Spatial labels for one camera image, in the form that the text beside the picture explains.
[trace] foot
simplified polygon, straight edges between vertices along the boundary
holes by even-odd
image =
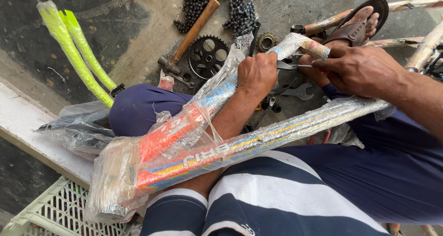
[[[373,10],[374,10],[374,8],[371,6],[364,7],[361,10],[359,10],[351,20],[349,20],[347,23],[344,24],[344,25],[347,25],[347,24],[367,20],[365,41],[363,42],[363,44],[366,44],[369,41],[369,37],[374,35],[376,32],[375,26],[377,26],[377,24],[378,24],[377,19],[380,15],[378,13],[374,13],[373,15],[371,15]],[[334,40],[334,41],[330,41],[325,44],[325,46],[328,48],[333,48],[334,46],[337,46],[337,45],[351,46],[350,42],[347,40]],[[311,56],[305,55],[300,58],[299,64],[310,65],[311,62],[313,62],[314,60],[315,59],[312,58]],[[323,75],[323,73],[320,72],[318,69],[300,68],[300,70],[302,71],[302,73],[304,73],[307,77],[312,79],[321,88],[323,88],[323,86],[330,83],[329,79],[326,78]]]

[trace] white plastic crate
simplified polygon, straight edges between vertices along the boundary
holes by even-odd
[[[62,176],[22,212],[0,236],[127,236],[131,226],[87,224],[83,218],[88,191]]]

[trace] navy blue pants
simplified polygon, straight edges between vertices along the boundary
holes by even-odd
[[[349,97],[332,84],[323,91],[330,99]],[[156,122],[154,109],[175,115],[191,97],[146,84],[131,86],[115,99],[109,122],[117,136],[142,136]],[[324,182],[378,222],[442,224],[440,140],[401,111],[382,121],[368,114],[348,124],[365,149],[318,144],[277,150],[305,161]]]

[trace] brown leather sandal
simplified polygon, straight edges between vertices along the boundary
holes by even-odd
[[[355,14],[361,10],[364,7],[372,6],[374,8],[373,13],[378,13],[378,23],[375,26],[375,34],[380,31],[381,27],[385,24],[386,19],[389,15],[389,5],[386,0],[368,0],[362,3],[360,6],[356,7],[352,10],[351,13],[349,13],[341,22],[337,25],[335,30],[331,33],[330,37],[323,42],[323,45],[327,42],[337,40],[337,39],[345,39],[351,42],[351,47],[359,47],[363,44],[365,40],[365,33],[366,33],[366,21],[356,22],[353,24],[348,24],[343,26],[346,22],[350,21]]]
[[[366,35],[366,21],[359,21],[342,26],[335,30],[332,35],[323,42],[323,45],[335,40],[345,39],[351,43],[351,47],[363,45]]]

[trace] hammer head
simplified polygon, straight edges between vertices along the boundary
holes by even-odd
[[[182,71],[180,70],[179,67],[174,66],[172,63],[170,63],[169,60],[164,55],[162,55],[162,57],[159,58],[157,63],[165,68],[166,73],[172,72],[174,74],[180,74],[180,72]]]

